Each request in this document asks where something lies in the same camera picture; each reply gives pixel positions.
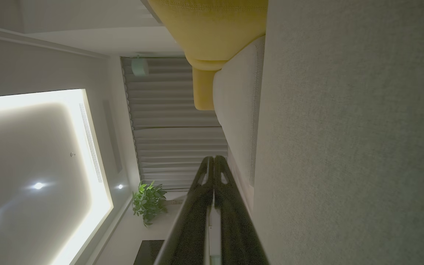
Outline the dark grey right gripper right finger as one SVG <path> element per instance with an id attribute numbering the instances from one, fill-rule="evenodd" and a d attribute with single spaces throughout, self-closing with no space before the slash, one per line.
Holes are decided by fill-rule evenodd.
<path id="1" fill-rule="evenodd" d="M 226 158 L 214 158 L 214 189 L 220 209 L 223 265 L 268 265 L 249 211 Z"/>

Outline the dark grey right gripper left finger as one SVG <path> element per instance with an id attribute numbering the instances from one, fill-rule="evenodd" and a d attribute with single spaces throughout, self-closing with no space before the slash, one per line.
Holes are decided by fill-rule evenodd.
<path id="1" fill-rule="evenodd" d="M 212 156 L 205 157 L 182 203 L 155 265 L 202 265 L 205 255 L 207 208 L 212 201 Z"/>

